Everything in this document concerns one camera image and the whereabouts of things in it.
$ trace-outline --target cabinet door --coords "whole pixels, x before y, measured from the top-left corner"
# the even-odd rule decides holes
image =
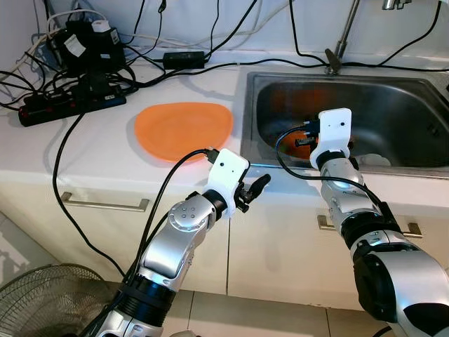
[[[300,197],[264,193],[231,221],[229,295],[361,310],[349,249],[336,231],[320,230],[327,210],[298,207]],[[448,266],[449,221],[398,216],[417,222],[423,238],[411,239]]]
[[[60,187],[60,193],[72,193],[71,199],[102,204],[138,205],[142,198],[150,203],[145,212],[67,206],[91,243],[110,255],[127,270],[137,251],[155,195],[134,192],[89,190]],[[185,195],[164,195],[153,226],[172,205]],[[120,281],[114,266],[82,240],[58,206],[50,185],[0,184],[0,208],[30,237],[61,262],[79,263],[99,272],[106,280]],[[196,250],[187,273],[184,289],[225,293],[229,222],[220,221]]]

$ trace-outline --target white wall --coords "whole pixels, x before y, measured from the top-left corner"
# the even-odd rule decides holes
[[[45,10],[42,0],[0,0],[0,70],[8,71],[23,53],[45,32]],[[31,71],[29,65],[20,68],[23,74],[35,82],[39,70]],[[18,80],[8,79],[24,85]],[[18,95],[21,90],[0,86],[0,101],[8,102],[9,94]]]
[[[53,0],[55,10],[69,8],[72,0]],[[263,18],[285,0],[264,0]],[[230,32],[251,0],[221,0],[220,21],[216,32]],[[294,3],[297,33],[303,51],[334,49],[346,22],[352,0],[296,0]],[[85,1],[80,1],[88,8]],[[132,32],[141,0],[90,0],[89,4],[104,13],[120,32]],[[159,0],[149,0],[140,23],[141,34],[156,35],[159,24]],[[382,0],[361,0],[349,37],[348,53],[388,54],[423,34],[431,24],[437,0],[413,0],[402,11],[383,11]],[[167,0],[163,12],[162,37],[197,41],[207,37],[215,19],[215,0]],[[248,29],[255,10],[242,27]],[[242,37],[229,42],[229,46]],[[242,49],[293,51],[288,9],[279,13],[260,32],[253,35]],[[443,4],[434,32],[424,41],[408,48],[404,55],[449,58],[449,6]]]

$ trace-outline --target faucet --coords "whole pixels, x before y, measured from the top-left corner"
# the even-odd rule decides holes
[[[391,9],[403,9],[405,4],[409,4],[412,0],[384,0],[384,4],[382,6],[383,10],[391,10]],[[342,59],[344,55],[344,51],[347,45],[347,39],[349,36],[349,32],[351,31],[352,23],[354,22],[354,18],[356,17],[358,4],[360,0],[354,0],[352,2],[351,10],[348,15],[348,19],[346,24],[344,25],[344,30],[342,37],[338,40],[337,45],[335,47],[335,51],[332,52],[330,49],[326,49],[326,57],[329,61],[329,66],[326,67],[325,73],[331,75],[337,75],[342,67]]]

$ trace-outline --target floor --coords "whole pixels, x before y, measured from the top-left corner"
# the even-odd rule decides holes
[[[24,272],[56,259],[0,212],[0,288]]]
[[[384,326],[359,311],[181,291],[163,337],[187,329],[201,337],[372,337]]]

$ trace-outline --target white cable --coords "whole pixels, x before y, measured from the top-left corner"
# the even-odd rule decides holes
[[[55,34],[56,32],[58,32],[59,29],[57,30],[53,30],[52,32],[50,32],[50,35]],[[42,37],[40,37],[36,42],[34,42],[34,44],[31,46],[30,49],[27,50],[27,52],[31,55],[34,54],[34,52],[36,51],[36,49],[40,46],[40,44],[42,42],[44,42],[47,39],[47,35],[43,35]],[[12,67],[11,69],[8,70],[8,72],[15,72],[17,69],[20,68],[20,66],[23,65],[23,63],[25,63],[25,61],[28,59],[28,56],[24,53],[22,55],[22,57],[19,59],[19,61],[14,65],[14,67]],[[0,81],[3,81],[4,79],[6,79],[8,77],[8,75],[1,75],[0,77]]]
[[[253,27],[251,28],[250,32],[253,32],[255,30],[255,28],[257,27],[257,24],[259,23],[259,19],[260,19],[260,12],[262,10],[262,3],[263,0],[259,0],[259,7],[257,8],[257,14],[255,16],[255,20],[253,23]],[[242,42],[240,42],[239,44],[237,44],[236,46],[233,46],[231,49],[237,49],[238,47],[242,46],[243,44],[245,44],[247,42],[247,40],[249,40],[251,38],[251,34],[246,35],[246,38],[243,39]]]
[[[72,14],[72,13],[83,13],[83,12],[85,12],[85,13],[86,13],[86,12],[87,12],[87,13],[94,13],[94,14],[97,14],[97,15],[101,16],[104,20],[107,20],[106,16],[104,16],[104,15],[101,14],[100,12],[93,11],[93,10],[91,10],[91,9],[74,9],[73,11],[66,11],[66,12],[56,13],[56,14],[53,14],[51,17],[49,17],[48,20],[47,20],[47,37],[48,37],[48,38],[50,37],[50,35],[49,35],[49,32],[50,32],[50,24],[51,24],[51,22],[52,22],[55,18],[57,18],[58,16],[62,16],[62,15],[69,15],[69,14]]]
[[[243,32],[237,32],[234,36],[241,36],[241,35],[252,35],[255,34],[257,32],[259,32],[275,15],[277,15],[279,12],[281,12],[285,7],[288,6],[288,1],[285,2],[284,4],[276,7],[270,14],[267,15],[267,17],[255,28],[249,31],[243,31]],[[146,35],[146,34],[127,34],[127,33],[120,33],[121,35],[125,35],[127,37],[141,37],[143,39],[150,39],[153,41],[156,41],[156,37],[152,36],[152,35]],[[215,34],[213,35],[213,39],[216,39],[218,37],[227,37],[229,35],[229,33],[220,33],[220,34]],[[208,47],[206,46],[202,46],[201,44],[204,42],[210,41],[210,37],[205,37],[204,39],[201,39],[197,42],[194,43],[190,43],[190,44],[186,44],[184,41],[181,41],[179,39],[171,39],[171,38],[159,38],[159,42],[160,43],[166,43],[166,44],[170,44],[172,46],[179,46],[179,47],[183,47],[183,48],[187,48],[187,47],[200,47],[203,49],[208,49]]]

